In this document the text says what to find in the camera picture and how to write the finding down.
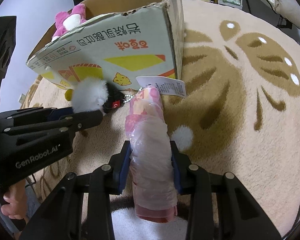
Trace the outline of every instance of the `wall outlet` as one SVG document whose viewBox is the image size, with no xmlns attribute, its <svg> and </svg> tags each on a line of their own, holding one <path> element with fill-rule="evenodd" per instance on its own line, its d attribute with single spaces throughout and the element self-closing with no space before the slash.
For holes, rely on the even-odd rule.
<svg viewBox="0 0 300 240">
<path fill-rule="evenodd" d="M 26 95 L 21 94 L 20 98 L 19 98 L 19 103 L 23 104 L 23 102 L 26 100 Z"/>
</svg>

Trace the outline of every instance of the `plastic bag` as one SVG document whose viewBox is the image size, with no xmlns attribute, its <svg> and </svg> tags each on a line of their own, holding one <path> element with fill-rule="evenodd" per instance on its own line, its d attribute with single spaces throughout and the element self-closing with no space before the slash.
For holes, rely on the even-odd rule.
<svg viewBox="0 0 300 240">
<path fill-rule="evenodd" d="M 136 215 L 165 223 L 177 215 L 170 139 L 159 91 L 149 86 L 130 101 L 126 134 L 131 144 L 133 199 Z"/>
</svg>

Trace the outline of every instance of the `yellow ball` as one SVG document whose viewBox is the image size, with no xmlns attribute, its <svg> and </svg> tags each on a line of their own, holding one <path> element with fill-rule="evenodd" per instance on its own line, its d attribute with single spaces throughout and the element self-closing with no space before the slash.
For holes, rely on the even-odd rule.
<svg viewBox="0 0 300 240">
<path fill-rule="evenodd" d="M 71 101 L 72 99 L 72 93 L 73 93 L 73 89 L 68 89 L 65 93 L 65 98 L 67 101 Z"/>
</svg>

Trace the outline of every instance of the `cardboard box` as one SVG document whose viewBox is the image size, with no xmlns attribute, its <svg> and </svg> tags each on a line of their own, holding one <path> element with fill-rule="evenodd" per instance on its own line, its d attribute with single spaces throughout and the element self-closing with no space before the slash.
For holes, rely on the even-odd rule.
<svg viewBox="0 0 300 240">
<path fill-rule="evenodd" d="M 85 0 L 87 22 L 51 42 L 51 26 L 27 66 L 60 88 L 88 76 L 138 90 L 137 76 L 181 77 L 181 0 Z"/>
</svg>

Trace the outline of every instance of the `rolled pink package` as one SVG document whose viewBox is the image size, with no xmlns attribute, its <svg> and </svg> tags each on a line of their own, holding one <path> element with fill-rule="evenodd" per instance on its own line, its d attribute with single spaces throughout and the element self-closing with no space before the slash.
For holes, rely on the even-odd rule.
<svg viewBox="0 0 300 240">
<path fill-rule="evenodd" d="M 177 215 L 177 192 L 170 139 L 155 87 L 144 88 L 130 101 L 125 130 L 132 149 L 130 171 L 136 215 L 167 223 Z"/>
</svg>

